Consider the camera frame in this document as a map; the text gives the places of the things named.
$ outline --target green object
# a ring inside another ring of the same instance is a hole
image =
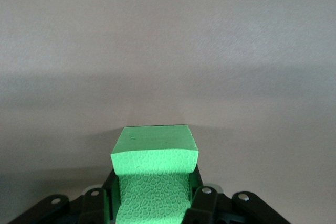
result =
[[[126,127],[111,158],[120,183],[118,224],[182,222],[198,158],[187,125]]]

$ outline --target green block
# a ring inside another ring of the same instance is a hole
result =
[[[111,157],[121,196],[116,223],[182,222],[198,158],[187,125],[126,127]]]

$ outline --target bubble textured material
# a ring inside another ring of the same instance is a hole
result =
[[[187,125],[126,127],[111,157],[120,182],[118,224],[182,222],[198,158]]]

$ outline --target gray tabletop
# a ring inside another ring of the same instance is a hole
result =
[[[336,0],[0,0],[0,222],[188,124],[204,182],[336,223]]]

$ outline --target gray surface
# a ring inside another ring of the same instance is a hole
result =
[[[0,0],[0,222],[189,124],[206,182],[336,223],[336,0]]]

